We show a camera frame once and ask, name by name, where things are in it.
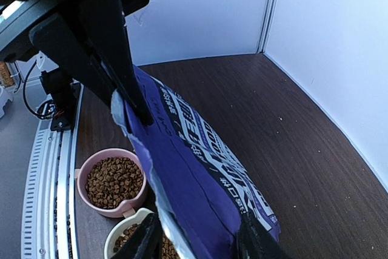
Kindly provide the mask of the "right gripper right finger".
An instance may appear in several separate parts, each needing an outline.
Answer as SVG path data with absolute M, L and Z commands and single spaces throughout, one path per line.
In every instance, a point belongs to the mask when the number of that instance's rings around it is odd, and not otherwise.
M 236 233 L 236 258 L 290 258 L 254 214 L 241 215 Z

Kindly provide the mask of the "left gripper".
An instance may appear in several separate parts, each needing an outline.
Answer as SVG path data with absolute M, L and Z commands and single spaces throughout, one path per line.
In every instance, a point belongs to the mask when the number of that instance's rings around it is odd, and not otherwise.
M 25 61 L 36 47 L 108 108 L 118 91 L 143 125 L 153 124 L 135 76 L 124 19 L 150 0 L 1 0 L 1 5 L 14 1 L 22 6 L 1 23 L 1 61 Z M 56 9 L 66 18 L 59 13 L 44 18 Z

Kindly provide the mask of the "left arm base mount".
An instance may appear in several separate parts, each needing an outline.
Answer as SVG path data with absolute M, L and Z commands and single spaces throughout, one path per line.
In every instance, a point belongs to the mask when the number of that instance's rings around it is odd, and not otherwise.
M 42 71 L 40 76 L 42 87 L 54 103 L 51 131 L 73 130 L 75 126 L 81 84 L 62 71 Z

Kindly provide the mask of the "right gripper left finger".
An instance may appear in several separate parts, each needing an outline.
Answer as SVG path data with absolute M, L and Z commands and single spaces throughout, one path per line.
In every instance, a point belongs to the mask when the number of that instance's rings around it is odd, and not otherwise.
M 148 214 L 129 241 L 112 258 L 161 258 L 162 237 L 159 216 L 155 213 Z

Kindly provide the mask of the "purple pet food bag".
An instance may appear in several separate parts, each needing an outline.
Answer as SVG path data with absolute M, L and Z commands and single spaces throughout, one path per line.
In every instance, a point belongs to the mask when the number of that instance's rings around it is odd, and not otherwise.
M 153 124 L 143 125 L 118 93 L 112 115 L 136 151 L 179 256 L 236 258 L 236 233 L 247 212 L 278 242 L 273 210 L 211 125 L 161 81 L 134 72 Z

